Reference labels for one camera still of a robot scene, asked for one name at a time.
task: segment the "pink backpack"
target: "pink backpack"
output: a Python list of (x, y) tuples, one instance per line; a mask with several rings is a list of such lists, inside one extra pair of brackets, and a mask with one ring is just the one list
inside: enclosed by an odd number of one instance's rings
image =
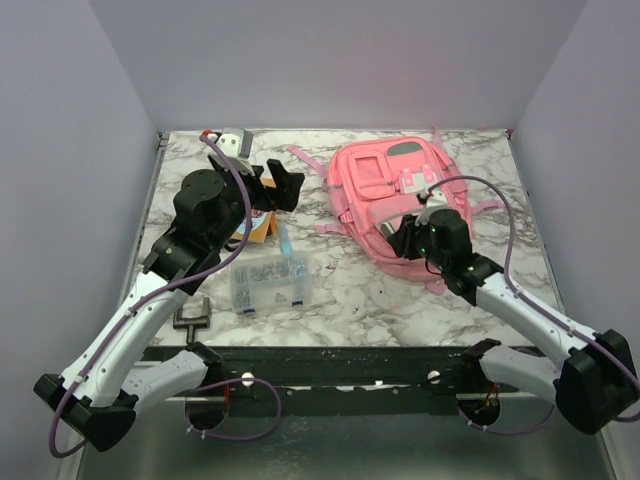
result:
[[(383, 225), (391, 225), (395, 230), (403, 215), (419, 214), (423, 210), (417, 199), (418, 192), (438, 180), (460, 175), (442, 147), (420, 137), (353, 143), (333, 155), (328, 170), (300, 148), (291, 146), (289, 150), (325, 179), (331, 212), (341, 222), (341, 225), (319, 225), (316, 227), (319, 233), (350, 235), (383, 271), (425, 282), (434, 293), (446, 290), (439, 275), (427, 271), (423, 259), (398, 258), (381, 233)], [(449, 182), (441, 191), (443, 201), (446, 199), (451, 208), (460, 212), (469, 229), (475, 211), (498, 206), (487, 202), (472, 209), (464, 180)]]

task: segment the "screw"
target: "screw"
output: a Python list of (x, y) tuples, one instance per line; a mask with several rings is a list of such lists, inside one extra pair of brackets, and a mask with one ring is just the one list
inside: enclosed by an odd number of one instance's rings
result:
[(431, 385), (438, 385), (442, 378), (440, 377), (440, 372), (437, 370), (432, 370), (427, 374), (427, 379)]

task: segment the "orange book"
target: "orange book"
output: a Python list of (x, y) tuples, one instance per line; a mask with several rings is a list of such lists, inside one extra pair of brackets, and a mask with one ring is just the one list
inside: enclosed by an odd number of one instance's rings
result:
[[(262, 178), (262, 184), (268, 187), (275, 187), (276, 184), (271, 178)], [(246, 222), (236, 229), (231, 236), (233, 240), (240, 240), (244, 235)], [(276, 216), (274, 212), (263, 212), (261, 210), (251, 210), (251, 233), (249, 241), (253, 243), (264, 243), (270, 233), (276, 232)]]

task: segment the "small metal bracket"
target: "small metal bracket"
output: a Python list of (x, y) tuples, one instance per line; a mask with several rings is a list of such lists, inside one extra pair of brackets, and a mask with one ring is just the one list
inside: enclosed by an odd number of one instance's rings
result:
[(173, 328), (187, 331), (187, 345), (196, 341), (196, 331), (199, 328), (209, 328), (211, 319), (211, 299), (202, 299), (202, 315), (193, 318), (182, 316), (182, 308), (173, 314)]

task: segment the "white object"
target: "white object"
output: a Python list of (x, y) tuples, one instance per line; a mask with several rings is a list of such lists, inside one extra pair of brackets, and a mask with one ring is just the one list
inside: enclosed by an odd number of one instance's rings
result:
[[(520, 285), (515, 284), (519, 291), (524, 291)], [(581, 325), (562, 315), (529, 292), (527, 292), (527, 297), (544, 310), (560, 318), (574, 331), (579, 331), (594, 338), (594, 330), (592, 328)], [(478, 307), (504, 320), (520, 334), (528, 338), (558, 367), (561, 367), (564, 361), (570, 357), (569, 351), (572, 348), (581, 350), (587, 345), (586, 342), (559, 329), (548, 318), (536, 312), (518, 298), (511, 291), (502, 274), (494, 273), (485, 280), (484, 285), (476, 290), (476, 303)]]
[[(138, 274), (129, 295), (105, 328), (89, 348), (62, 372), (65, 389), (77, 379), (89, 358), (129, 308), (144, 295), (165, 285), (167, 282), (152, 272)], [(85, 396), (90, 398), (92, 407), (110, 406), (118, 397), (133, 364), (142, 358), (144, 349), (155, 333), (188, 298), (189, 295), (179, 289), (165, 292), (144, 305), (137, 315), (130, 317), (97, 359), (87, 378), (77, 387), (74, 396), (78, 399)]]
[(132, 371), (122, 390), (138, 396), (134, 409), (140, 413), (180, 392), (200, 386), (207, 369), (198, 355), (183, 350), (166, 362)]
[(493, 383), (511, 385), (551, 404), (555, 403), (553, 382), (560, 377), (560, 370), (548, 358), (527, 355), (498, 345), (484, 354), (480, 359), (480, 367)]
[[(249, 162), (253, 139), (251, 132), (241, 128), (225, 128), (222, 130), (220, 137), (215, 138), (215, 134), (211, 134), (209, 137), (220, 147), (222, 153), (231, 161), (238, 172), (244, 175), (255, 175), (251, 162)], [(215, 151), (211, 152), (210, 155), (220, 167), (227, 169)]]
[[(255, 378), (255, 377), (253, 376), (253, 373), (251, 373), (251, 372), (244, 372), (242, 374), (242, 378)], [(249, 388), (251, 385), (253, 385), (253, 381), (247, 380), (246, 382), (242, 382), (242, 384), (245, 387)]]

